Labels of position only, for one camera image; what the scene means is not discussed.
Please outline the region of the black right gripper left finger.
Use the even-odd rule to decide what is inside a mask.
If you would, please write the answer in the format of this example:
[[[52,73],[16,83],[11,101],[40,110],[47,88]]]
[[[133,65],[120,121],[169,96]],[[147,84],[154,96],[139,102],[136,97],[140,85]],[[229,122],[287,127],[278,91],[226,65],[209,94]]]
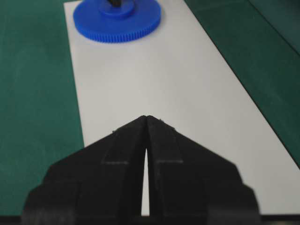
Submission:
[[[146,116],[52,164],[32,189],[24,225],[123,225],[142,209]]]

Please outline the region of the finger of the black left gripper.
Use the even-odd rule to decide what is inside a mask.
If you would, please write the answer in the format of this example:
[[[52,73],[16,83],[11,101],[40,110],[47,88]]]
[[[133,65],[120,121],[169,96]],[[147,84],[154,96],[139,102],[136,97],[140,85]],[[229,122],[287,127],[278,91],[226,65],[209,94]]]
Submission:
[[[113,7],[120,7],[122,5],[122,0],[108,0],[108,2],[113,6]]]

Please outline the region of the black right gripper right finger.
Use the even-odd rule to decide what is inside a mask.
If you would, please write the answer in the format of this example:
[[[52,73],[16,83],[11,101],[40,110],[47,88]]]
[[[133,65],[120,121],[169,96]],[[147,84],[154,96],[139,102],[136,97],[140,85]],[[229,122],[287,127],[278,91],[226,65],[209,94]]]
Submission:
[[[235,164],[147,117],[150,215],[161,225],[258,225],[259,206]]]

